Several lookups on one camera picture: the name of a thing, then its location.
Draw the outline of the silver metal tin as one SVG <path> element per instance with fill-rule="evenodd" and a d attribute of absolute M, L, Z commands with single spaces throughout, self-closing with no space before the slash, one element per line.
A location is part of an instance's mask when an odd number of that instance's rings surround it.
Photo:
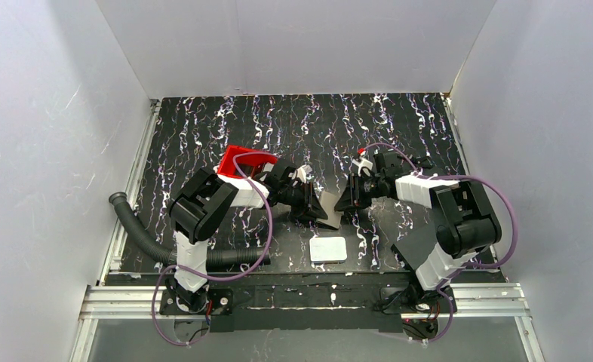
<path fill-rule="evenodd" d="M 338 263 L 348 257 L 346 239 L 343 237 L 313 237 L 309 240 L 311 262 Z"/>

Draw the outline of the red plastic bin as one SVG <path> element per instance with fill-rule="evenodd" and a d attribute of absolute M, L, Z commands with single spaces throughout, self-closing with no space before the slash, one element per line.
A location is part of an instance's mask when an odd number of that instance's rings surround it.
<path fill-rule="evenodd" d="M 256 176 L 264 170 L 270 170 L 278 158 L 268 152 L 248 149 L 243 146 L 229 145 L 217 168 L 217 173 L 222 176 L 240 179 L 242 175 Z"/>

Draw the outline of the grey leather card holder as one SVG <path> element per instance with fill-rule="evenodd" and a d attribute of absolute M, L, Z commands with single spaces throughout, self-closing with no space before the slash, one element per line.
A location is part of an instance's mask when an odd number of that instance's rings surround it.
<path fill-rule="evenodd" d="M 335 211 L 335 206 L 340 199 L 340 196 L 331 192 L 323 191 L 319 198 L 319 202 L 326 217 L 318 218 L 317 223 L 329 229 L 339 229 L 341 225 L 342 213 Z"/>

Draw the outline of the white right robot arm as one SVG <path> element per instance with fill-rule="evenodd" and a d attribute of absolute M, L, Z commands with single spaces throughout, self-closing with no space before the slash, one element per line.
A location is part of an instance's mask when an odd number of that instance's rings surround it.
<path fill-rule="evenodd" d="M 369 208 L 377 198 L 391 198 L 427 209 L 431 219 L 414 240 L 392 246 L 414 271 L 418 291 L 447 286 L 453 273 L 502 236 L 483 185 L 442 179 L 432 174 L 433 167 L 427 157 L 405 158 L 396 151 L 368 157 L 367 150 L 360 149 L 334 206 L 344 213 Z"/>

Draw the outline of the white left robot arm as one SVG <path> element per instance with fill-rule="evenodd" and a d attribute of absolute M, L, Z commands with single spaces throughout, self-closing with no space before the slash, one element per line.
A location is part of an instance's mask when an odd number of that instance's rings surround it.
<path fill-rule="evenodd" d="M 338 227 L 330 194 L 316 194 L 306 175 L 310 167 L 278 159 L 243 164 L 245 178 L 227 176 L 206 167 L 182 187 L 169 207 L 177 243 L 175 281 L 195 293 L 207 282 L 207 241 L 232 208 L 262 209 L 284 204 L 303 222 L 322 222 Z"/>

